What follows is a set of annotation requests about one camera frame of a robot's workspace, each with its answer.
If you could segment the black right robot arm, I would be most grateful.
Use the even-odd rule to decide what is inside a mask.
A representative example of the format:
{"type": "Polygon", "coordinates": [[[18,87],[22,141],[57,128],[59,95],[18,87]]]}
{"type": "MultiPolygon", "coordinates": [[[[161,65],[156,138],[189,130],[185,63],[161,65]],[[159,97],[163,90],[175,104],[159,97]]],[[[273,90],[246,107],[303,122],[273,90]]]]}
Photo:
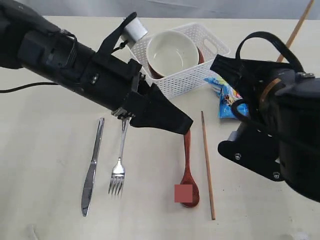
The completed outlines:
{"type": "Polygon", "coordinates": [[[211,70],[236,90],[240,125],[219,154],[267,179],[320,200],[320,80],[295,56],[286,62],[218,55],[211,70]]]}

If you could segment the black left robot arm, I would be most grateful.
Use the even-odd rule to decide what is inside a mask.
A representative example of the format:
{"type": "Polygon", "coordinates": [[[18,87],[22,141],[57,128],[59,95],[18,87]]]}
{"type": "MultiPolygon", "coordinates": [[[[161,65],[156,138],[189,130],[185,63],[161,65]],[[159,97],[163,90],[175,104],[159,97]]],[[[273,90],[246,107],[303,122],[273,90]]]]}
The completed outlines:
{"type": "Polygon", "coordinates": [[[193,120],[172,104],[155,83],[148,83],[142,65],[114,52],[147,33],[132,12],[98,50],[15,0],[0,3],[0,65],[28,69],[90,101],[135,128],[155,128],[185,135],[193,120]]]}

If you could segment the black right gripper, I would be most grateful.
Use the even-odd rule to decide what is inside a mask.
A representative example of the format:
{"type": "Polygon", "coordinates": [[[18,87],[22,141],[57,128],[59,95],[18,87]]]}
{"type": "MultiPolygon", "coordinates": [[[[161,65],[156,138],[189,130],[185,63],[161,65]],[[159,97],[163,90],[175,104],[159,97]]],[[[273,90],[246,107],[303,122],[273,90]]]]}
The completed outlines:
{"type": "Polygon", "coordinates": [[[298,117],[297,101],[277,92],[293,85],[298,73],[298,59],[288,63],[231,58],[217,55],[210,69],[235,89],[248,106],[252,120],[288,120],[298,117]]]}

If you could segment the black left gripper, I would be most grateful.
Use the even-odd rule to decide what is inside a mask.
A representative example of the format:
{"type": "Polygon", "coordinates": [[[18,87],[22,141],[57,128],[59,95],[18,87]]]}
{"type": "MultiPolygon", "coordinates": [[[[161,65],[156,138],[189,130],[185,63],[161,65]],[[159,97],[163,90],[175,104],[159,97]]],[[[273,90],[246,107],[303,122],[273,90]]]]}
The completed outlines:
{"type": "Polygon", "coordinates": [[[141,73],[142,65],[124,62],[93,50],[79,52],[83,69],[79,94],[108,110],[119,119],[131,117],[134,128],[155,128],[185,135],[193,124],[181,109],[172,104],[156,84],[151,86],[141,73]]]}

